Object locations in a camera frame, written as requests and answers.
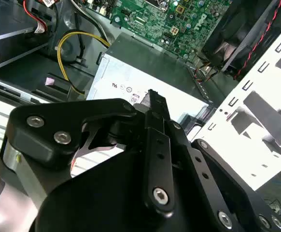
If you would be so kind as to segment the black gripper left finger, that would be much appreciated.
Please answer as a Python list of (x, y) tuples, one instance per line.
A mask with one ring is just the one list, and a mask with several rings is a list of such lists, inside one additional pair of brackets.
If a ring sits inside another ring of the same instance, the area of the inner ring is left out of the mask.
[(144, 158), (142, 198), (159, 217), (175, 209), (170, 121), (164, 97), (149, 90), (142, 106), (123, 99), (23, 105), (10, 113), (0, 158), (40, 210), (61, 184), (131, 151)]

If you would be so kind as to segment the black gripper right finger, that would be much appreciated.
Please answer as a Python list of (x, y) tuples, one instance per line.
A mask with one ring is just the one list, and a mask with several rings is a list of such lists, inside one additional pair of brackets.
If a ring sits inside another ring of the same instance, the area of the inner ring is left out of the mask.
[(281, 219), (204, 140), (189, 142), (175, 121), (167, 123), (171, 147), (193, 181), (205, 232), (281, 232)]

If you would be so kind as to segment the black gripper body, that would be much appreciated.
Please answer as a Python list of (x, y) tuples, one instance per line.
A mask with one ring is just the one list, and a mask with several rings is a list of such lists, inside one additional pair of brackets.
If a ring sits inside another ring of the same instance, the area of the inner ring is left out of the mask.
[(175, 209), (155, 216), (142, 198), (144, 158), (118, 154), (61, 184), (43, 202), (37, 232), (215, 232), (192, 177), (173, 167)]

